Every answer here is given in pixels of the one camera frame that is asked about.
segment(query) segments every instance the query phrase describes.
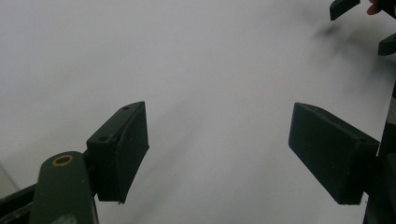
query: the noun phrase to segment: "screw hole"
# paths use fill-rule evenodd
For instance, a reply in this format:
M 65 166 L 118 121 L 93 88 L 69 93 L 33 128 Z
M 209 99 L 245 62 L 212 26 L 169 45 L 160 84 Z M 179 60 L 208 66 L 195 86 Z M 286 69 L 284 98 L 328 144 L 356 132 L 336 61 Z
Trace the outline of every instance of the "screw hole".
M 67 164 L 71 163 L 74 160 L 72 155 L 63 155 L 55 160 L 53 160 L 52 165 L 54 166 L 66 166 Z

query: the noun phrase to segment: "finger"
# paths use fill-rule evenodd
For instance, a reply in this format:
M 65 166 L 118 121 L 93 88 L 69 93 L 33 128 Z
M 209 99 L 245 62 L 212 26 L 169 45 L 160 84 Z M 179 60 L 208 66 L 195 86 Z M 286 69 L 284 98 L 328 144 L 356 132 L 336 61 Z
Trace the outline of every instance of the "finger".
M 369 9 L 367 9 L 367 14 L 374 15 L 380 11 L 381 11 L 381 9 L 379 9 L 378 5 L 373 4 L 372 6 L 369 7 Z

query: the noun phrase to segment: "white tabletop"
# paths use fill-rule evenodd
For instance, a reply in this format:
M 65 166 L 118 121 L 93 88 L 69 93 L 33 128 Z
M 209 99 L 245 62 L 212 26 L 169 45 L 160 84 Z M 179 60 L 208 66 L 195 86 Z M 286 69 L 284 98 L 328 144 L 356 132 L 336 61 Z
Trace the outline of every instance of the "white tabletop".
M 0 162 L 18 188 L 123 105 L 146 101 L 150 150 L 124 205 L 101 223 L 361 223 L 288 146 L 295 102 L 380 140 L 394 20 L 368 2 L 330 21 L 331 1 L 0 3 Z

